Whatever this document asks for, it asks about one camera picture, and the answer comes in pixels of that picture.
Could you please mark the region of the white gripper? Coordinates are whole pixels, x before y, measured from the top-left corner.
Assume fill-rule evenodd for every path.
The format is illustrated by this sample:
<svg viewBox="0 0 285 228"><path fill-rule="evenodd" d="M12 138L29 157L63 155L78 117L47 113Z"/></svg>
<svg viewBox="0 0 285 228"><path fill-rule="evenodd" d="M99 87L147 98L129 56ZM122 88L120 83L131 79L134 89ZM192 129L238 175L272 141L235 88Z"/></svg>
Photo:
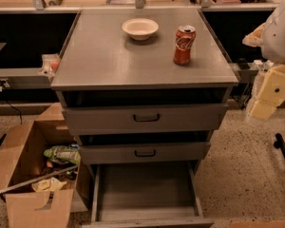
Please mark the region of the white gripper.
<svg viewBox="0 0 285 228"><path fill-rule="evenodd" d="M285 0L283 0L265 24L246 35L242 44L261 47L262 56L272 62L285 64ZM285 101L285 65L274 66L256 76L249 117L269 119Z"/></svg>

